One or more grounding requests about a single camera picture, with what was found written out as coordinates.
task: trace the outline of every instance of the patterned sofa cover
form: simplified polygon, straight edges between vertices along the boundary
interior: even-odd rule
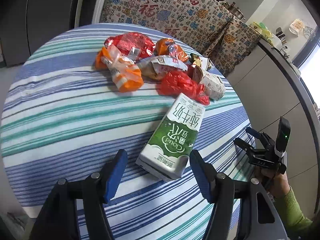
[[[105,0],[100,22],[166,33],[209,57],[225,77],[261,38],[216,0]]]

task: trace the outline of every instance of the blue gripper pad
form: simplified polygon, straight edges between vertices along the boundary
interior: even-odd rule
[[[205,162],[197,150],[192,150],[190,153],[190,166],[196,178],[202,196],[209,202],[212,202],[210,194],[211,184],[204,174]]]
[[[106,182],[106,193],[103,196],[106,203],[116,195],[118,186],[124,173],[124,169],[128,163],[128,155],[125,150],[119,150],[115,156],[116,163]]]

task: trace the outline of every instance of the kitchen counter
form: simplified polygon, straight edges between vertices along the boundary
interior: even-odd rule
[[[276,139],[280,116],[289,120],[287,175],[303,213],[319,209],[320,123],[308,89],[283,56],[265,40],[227,77],[252,128]]]

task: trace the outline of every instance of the green milk carton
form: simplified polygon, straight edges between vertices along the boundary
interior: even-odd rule
[[[180,94],[139,154],[136,164],[165,181],[181,178],[205,108]]]

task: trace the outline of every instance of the round table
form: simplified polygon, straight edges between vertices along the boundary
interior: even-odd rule
[[[126,24],[95,24],[67,31],[40,47],[11,85],[2,113],[1,149],[18,201],[36,217],[59,178],[81,180],[113,158],[128,153],[116,196],[105,211],[116,239],[200,239],[213,206],[200,194],[189,163],[181,179],[164,182],[135,164],[157,124],[174,102],[147,80],[137,91],[119,93],[108,71],[94,60],[109,36],[141,32],[154,43],[169,37]],[[188,54],[192,48],[176,41]],[[212,73],[221,75],[215,68]],[[228,81],[225,96],[206,106],[194,149],[217,171],[246,180],[252,168],[235,137],[254,143],[248,116]],[[240,201],[235,201],[233,226]],[[82,239],[89,239],[77,200]]]

